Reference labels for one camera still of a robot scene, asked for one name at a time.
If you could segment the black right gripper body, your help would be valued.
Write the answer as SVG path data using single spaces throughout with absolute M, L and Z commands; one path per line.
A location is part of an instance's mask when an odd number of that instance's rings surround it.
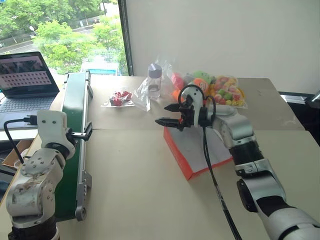
M 193 99 L 190 95 L 188 95 L 184 101 L 181 100 L 181 97 L 178 97 L 178 104 L 179 104 L 179 112 L 181 113 L 180 119 L 178 120 L 178 127 L 179 131 L 183 131 L 184 128 L 190 128 L 194 125 L 194 106 L 193 106 Z

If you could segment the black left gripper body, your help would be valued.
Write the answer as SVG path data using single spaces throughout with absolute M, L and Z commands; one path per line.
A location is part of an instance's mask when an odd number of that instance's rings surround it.
M 86 134 L 84 132 L 74 132 L 69 127 L 66 129 L 65 136 L 67 140 L 73 145 L 76 145 L 78 140 L 83 140 L 86 138 Z

